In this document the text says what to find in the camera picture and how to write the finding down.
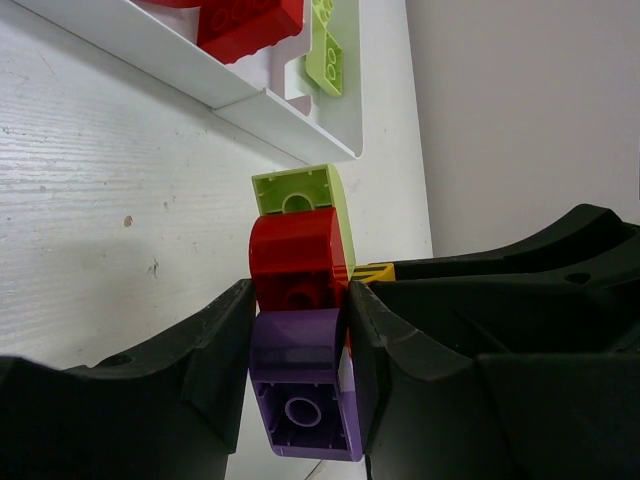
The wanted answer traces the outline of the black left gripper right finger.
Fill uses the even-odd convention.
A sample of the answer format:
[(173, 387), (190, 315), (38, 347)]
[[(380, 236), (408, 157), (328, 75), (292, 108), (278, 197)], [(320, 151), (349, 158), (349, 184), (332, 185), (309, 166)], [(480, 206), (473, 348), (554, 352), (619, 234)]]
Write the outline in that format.
[(461, 355), (349, 292), (371, 479), (635, 479), (639, 357)]

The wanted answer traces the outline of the light green lego brick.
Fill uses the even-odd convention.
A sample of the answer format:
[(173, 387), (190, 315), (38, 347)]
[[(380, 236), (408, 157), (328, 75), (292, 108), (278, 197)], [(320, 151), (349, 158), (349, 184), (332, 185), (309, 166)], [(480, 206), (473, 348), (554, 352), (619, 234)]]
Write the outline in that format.
[(333, 1), (332, 0), (313, 0), (312, 1), (312, 28), (316, 29), (328, 29), (332, 12)]
[(312, 48), (305, 56), (307, 75), (329, 96), (343, 94), (343, 51), (326, 28), (313, 31)]

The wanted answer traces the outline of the light green curved lego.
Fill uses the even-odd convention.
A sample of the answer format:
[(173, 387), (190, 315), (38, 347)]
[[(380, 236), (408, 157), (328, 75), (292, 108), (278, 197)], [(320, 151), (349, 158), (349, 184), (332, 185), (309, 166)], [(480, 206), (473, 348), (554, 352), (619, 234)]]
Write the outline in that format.
[(338, 216), (347, 269), (349, 274), (354, 272), (356, 255), (346, 194), (334, 165), (323, 164), (259, 174), (252, 176), (251, 181), (261, 215), (334, 207)]

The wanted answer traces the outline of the purple curved lego brick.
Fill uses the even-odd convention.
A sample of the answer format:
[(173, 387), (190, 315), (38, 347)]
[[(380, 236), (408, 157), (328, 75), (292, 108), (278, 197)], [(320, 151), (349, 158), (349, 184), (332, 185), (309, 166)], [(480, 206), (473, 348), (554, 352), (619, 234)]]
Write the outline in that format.
[(361, 460), (353, 362), (339, 309), (259, 313), (249, 373), (276, 455)]

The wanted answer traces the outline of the red large lego brick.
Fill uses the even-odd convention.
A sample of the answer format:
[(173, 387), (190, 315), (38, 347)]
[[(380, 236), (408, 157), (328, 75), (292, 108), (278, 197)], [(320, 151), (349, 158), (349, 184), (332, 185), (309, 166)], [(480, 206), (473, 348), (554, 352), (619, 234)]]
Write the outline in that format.
[(301, 33), (304, 3), (297, 0), (139, 1), (138, 6), (219, 62), (228, 65)]

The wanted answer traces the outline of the yellow curved lego brick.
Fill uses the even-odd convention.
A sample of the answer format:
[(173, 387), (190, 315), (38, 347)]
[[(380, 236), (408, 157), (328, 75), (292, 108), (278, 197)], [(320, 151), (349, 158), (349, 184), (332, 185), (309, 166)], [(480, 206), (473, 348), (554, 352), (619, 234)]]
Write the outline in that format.
[(359, 281), (365, 284), (373, 282), (395, 282), (395, 268), (393, 263), (373, 263), (358, 265), (355, 267), (351, 281)]

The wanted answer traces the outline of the red curved lego brick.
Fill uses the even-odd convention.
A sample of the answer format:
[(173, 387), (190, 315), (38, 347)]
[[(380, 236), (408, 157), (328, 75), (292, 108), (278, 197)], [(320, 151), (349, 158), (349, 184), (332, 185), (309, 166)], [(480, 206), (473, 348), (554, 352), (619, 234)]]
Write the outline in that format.
[(341, 307), (348, 271), (336, 209), (259, 217), (249, 268), (262, 311)]

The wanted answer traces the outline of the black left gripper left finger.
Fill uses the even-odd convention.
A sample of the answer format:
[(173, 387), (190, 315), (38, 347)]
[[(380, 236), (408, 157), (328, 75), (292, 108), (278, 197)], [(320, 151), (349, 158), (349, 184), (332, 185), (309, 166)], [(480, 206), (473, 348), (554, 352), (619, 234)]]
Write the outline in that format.
[(1, 360), (5, 479), (221, 479), (238, 443), (255, 291), (95, 366)]

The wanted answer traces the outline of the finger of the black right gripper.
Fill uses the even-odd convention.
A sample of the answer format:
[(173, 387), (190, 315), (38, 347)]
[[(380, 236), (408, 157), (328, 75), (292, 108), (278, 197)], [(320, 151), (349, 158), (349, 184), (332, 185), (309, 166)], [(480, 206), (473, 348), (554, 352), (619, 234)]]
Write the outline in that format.
[(506, 297), (639, 298), (639, 227), (611, 209), (580, 204), (511, 245), (396, 264), (391, 300)]

